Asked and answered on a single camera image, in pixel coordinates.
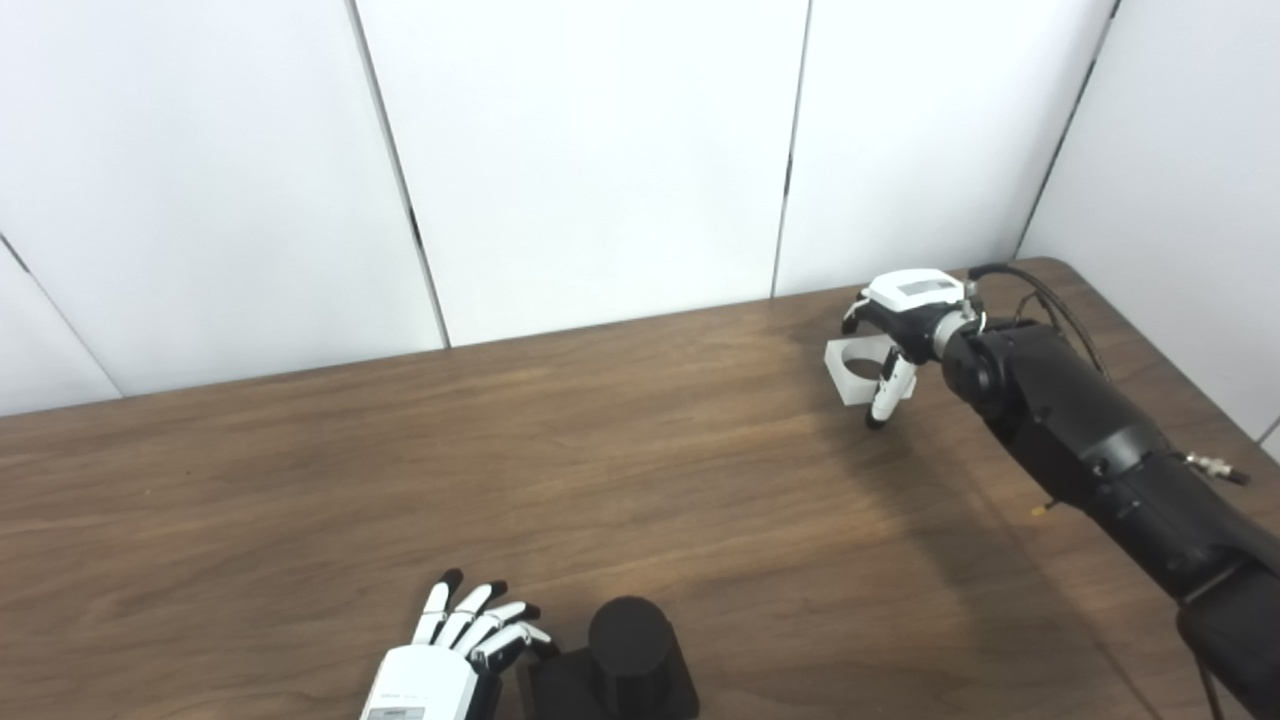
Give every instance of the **black cylinder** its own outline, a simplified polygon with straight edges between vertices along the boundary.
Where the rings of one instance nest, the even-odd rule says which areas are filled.
[[[604,603],[588,630],[596,700],[616,717],[653,712],[671,691],[676,635],[667,616],[643,597]]]

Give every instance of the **white wall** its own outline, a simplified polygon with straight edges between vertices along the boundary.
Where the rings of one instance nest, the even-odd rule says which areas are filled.
[[[1280,410],[1277,38],[1275,0],[1124,0],[1020,254],[1073,264],[1253,437]]]
[[[0,415],[116,397],[36,281],[0,245]]]
[[[360,0],[456,345],[768,297],[804,0]]]
[[[777,292],[1007,260],[1114,0],[814,0]]]
[[[339,0],[6,0],[0,108],[0,232],[125,395],[440,347]]]

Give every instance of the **cable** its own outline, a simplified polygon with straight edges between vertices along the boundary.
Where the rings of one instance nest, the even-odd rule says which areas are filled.
[[[1007,265],[1005,263],[991,263],[987,265],[978,265],[975,268],[969,269],[969,279],[973,281],[978,281],[991,274],[1014,275],[1015,278],[1036,288],[1036,292],[1041,299],[1042,306],[1050,313],[1050,316],[1052,318],[1052,310],[1050,310],[1050,306],[1056,307],[1057,311],[1062,314],[1062,318],[1066,319],[1066,323],[1071,325],[1073,331],[1075,331],[1076,337],[1080,338],[1080,343],[1084,345],[1084,350],[1088,354],[1089,360],[1093,363],[1093,366],[1098,369],[1098,373],[1102,373],[1102,377],[1106,378],[1107,382],[1111,382],[1111,373],[1107,372],[1107,366],[1102,361],[1102,355],[1098,352],[1098,346],[1093,343],[1093,338],[1089,337],[1089,333],[1084,329],[1084,324],[1080,323],[1080,319],[1075,315],[1074,311],[1071,311],[1071,309],[1066,305],[1066,302],[1064,302],[1062,299],[1059,297],[1059,295],[1052,291],[1052,288],[1044,284],[1044,281],[1037,278],[1036,275],[1028,273],[1021,268],[1014,268],[1012,265]]]
[[[1208,667],[1204,667],[1204,664],[1201,662],[1199,657],[1196,659],[1196,670],[1199,671],[1201,684],[1204,685],[1204,700],[1208,701],[1210,716],[1213,720],[1225,720],[1226,716],[1222,715],[1222,703],[1217,700],[1217,688],[1213,687],[1213,676],[1208,674]]]
[[[1044,309],[1044,314],[1048,315],[1048,322],[1052,323],[1059,332],[1062,332],[1062,323],[1057,322],[1057,313],[1053,311],[1053,305],[1047,302],[1039,291],[1036,292],[1036,302],[1039,302],[1039,306]]]
[[[1018,301],[1018,307],[1014,310],[1014,322],[1011,323],[1012,325],[1016,327],[1018,323],[1023,319],[1023,310],[1027,307],[1027,304],[1030,302],[1032,297],[1036,297],[1034,290],[1028,292],[1025,297]]]

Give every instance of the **brown table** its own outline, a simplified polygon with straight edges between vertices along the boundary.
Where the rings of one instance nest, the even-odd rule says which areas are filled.
[[[1280,530],[1276,465],[1070,269],[1025,266]],[[703,717],[1207,717],[1171,602],[1078,512],[1032,518],[936,366],[879,433],[840,405],[822,351],[851,299],[0,420],[0,717],[353,720],[451,565],[568,648],[653,598]]]

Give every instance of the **robotic finger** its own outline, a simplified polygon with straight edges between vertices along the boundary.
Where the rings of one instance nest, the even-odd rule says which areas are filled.
[[[508,602],[502,607],[494,607],[493,610],[477,616],[475,621],[471,623],[467,632],[462,634],[462,639],[453,646],[453,651],[463,657],[468,657],[476,646],[508,624],[515,623],[516,620],[536,620],[540,616],[541,610],[539,610],[536,605],[530,605],[522,601]]]
[[[462,584],[451,569],[431,587],[413,641],[383,657],[361,720],[492,719],[502,689],[499,674],[526,648],[556,655],[552,638],[524,620],[540,612],[527,602],[508,602],[485,611],[507,592],[507,583],[484,583],[449,610]]]
[[[867,427],[878,430],[888,423],[899,401],[915,380],[918,365],[902,356],[902,350],[897,346],[888,350],[884,364],[881,366],[879,383],[876,386],[876,395],[867,407]]]
[[[550,635],[529,623],[517,621],[476,646],[470,660],[476,670],[498,674],[509,667],[525,650],[532,650],[544,660],[559,655]]]
[[[840,323],[841,334],[854,334],[858,332],[861,318],[858,316],[858,310],[870,302],[869,299],[864,297],[861,292],[858,293],[858,299],[854,304],[849,306],[849,311],[845,313],[844,319]]]
[[[453,609],[453,612],[444,620],[444,626],[440,628],[440,634],[435,635],[431,644],[453,647],[462,633],[475,621],[476,615],[480,614],[489,605],[490,600],[495,597],[502,597],[507,593],[506,580],[494,580],[492,583],[485,583],[483,585],[476,585],[467,597],[462,598],[462,602]]]
[[[422,616],[413,630],[413,644],[429,644],[435,638],[444,619],[448,616],[449,597],[462,585],[462,570],[449,568],[440,575],[440,579],[431,585],[431,593],[426,596],[426,605],[422,606]]]

